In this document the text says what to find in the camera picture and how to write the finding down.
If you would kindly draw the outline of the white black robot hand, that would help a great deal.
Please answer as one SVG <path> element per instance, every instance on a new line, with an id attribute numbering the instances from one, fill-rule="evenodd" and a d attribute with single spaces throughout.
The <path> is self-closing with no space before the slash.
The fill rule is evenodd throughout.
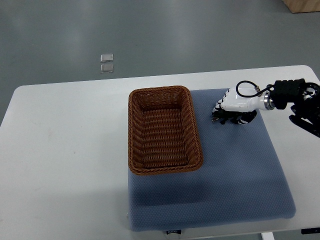
<path id="1" fill-rule="evenodd" d="M 258 87 L 232 87 L 216 102 L 212 112 L 218 110 L 240 112 L 241 115 L 235 122 L 227 121 L 235 125 L 244 125 L 257 116 L 257 110 L 270 111 L 274 108 L 268 90 L 260 92 Z"/>

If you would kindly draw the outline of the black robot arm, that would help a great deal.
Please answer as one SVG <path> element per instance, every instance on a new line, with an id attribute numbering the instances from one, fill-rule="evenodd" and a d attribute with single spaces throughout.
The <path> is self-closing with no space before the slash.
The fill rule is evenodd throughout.
<path id="1" fill-rule="evenodd" d="M 303 78 L 296 80 L 277 80 L 270 92 L 274 107 L 284 110 L 288 103 L 293 114 L 290 121 L 307 132 L 320 136 L 320 86 L 306 82 Z"/>

